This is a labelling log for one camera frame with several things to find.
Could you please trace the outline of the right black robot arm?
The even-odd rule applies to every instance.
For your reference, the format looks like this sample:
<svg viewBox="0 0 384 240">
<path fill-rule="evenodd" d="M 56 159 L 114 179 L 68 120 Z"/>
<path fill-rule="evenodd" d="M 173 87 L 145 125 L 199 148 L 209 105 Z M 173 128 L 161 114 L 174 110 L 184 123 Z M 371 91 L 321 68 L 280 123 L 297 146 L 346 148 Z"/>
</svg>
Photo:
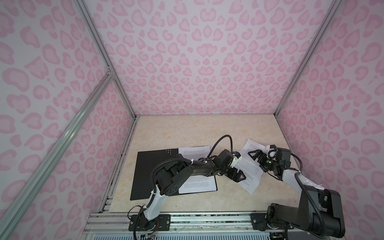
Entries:
<svg viewBox="0 0 384 240">
<path fill-rule="evenodd" d="M 293 168 L 291 157 L 299 157 L 288 149 L 270 145 L 266 152 L 254 150 L 249 157 L 257 162 L 264 173 L 286 183 L 300 194 L 298 207 L 272 203 L 265 214 L 251 214 L 254 230 L 288 230 L 297 228 L 317 238 L 342 238 L 346 227 L 341 196 L 326 189 L 302 173 L 302 167 Z"/>
</svg>

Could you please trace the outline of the printed paper sheet wall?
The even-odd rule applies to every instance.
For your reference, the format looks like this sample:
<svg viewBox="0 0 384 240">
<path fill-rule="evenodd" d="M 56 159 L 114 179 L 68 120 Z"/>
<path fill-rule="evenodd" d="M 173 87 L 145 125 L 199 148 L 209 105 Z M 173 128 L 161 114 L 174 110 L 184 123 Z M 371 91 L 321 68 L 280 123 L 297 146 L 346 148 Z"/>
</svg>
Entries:
<svg viewBox="0 0 384 240">
<path fill-rule="evenodd" d="M 210 150 L 210 146 L 178 148 L 179 154 L 186 159 L 194 161 L 200 158 L 206 158 Z M 178 194 L 216 192 L 218 190 L 216 177 L 207 177 L 207 173 L 204 173 L 204 171 L 204 169 L 198 169 L 196 166 L 193 166 L 192 175 L 179 188 Z"/>
</svg>

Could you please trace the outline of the printed paper sheet corner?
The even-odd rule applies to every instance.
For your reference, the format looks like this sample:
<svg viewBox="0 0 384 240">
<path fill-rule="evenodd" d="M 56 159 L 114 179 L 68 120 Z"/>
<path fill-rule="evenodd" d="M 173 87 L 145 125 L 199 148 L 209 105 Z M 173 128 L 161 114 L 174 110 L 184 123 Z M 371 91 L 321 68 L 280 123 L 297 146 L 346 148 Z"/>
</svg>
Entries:
<svg viewBox="0 0 384 240">
<path fill-rule="evenodd" d="M 261 150 L 262 153 L 266 153 L 267 149 L 265 146 L 248 139 L 244 147 L 240 150 L 242 159 L 235 165 L 235 167 L 243 171 L 246 176 L 246 179 L 239 182 L 239 185 L 251 195 L 259 186 L 263 175 L 263 170 L 260 168 L 259 163 L 248 155 L 248 152 L 256 150 Z"/>
</svg>

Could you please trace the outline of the blue black file folder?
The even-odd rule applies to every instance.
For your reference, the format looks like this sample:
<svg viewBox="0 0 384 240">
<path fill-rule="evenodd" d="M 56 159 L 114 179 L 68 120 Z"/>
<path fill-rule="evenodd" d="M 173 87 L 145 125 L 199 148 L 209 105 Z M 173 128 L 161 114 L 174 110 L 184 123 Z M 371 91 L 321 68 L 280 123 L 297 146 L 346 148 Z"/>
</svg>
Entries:
<svg viewBox="0 0 384 240">
<path fill-rule="evenodd" d="M 171 159 L 177 154 L 181 154 L 186 159 L 196 160 L 206 157 L 210 150 L 210 146 L 201 146 L 138 152 L 130 200 L 144 200 L 150 197 L 153 190 L 150 174 L 157 164 Z M 192 176 L 174 195 L 216 192 L 217 190 L 215 177 Z"/>
</svg>

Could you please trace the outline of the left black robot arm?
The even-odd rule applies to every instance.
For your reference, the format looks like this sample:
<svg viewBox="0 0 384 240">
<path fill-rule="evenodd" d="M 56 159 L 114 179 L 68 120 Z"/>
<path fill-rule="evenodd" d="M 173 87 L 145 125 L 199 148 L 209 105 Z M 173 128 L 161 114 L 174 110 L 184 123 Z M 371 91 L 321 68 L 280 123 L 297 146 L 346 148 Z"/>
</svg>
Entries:
<svg viewBox="0 0 384 240">
<path fill-rule="evenodd" d="M 178 192 L 189 177 L 220 175 L 236 183 L 245 180 L 246 175 L 243 171 L 235 168 L 241 160 L 242 155 L 239 152 L 223 150 L 217 156 L 197 160 L 186 159 L 181 154 L 177 154 L 174 158 L 159 163 L 150 174 L 153 190 L 141 214 L 147 221 L 157 218 L 167 198 Z"/>
</svg>

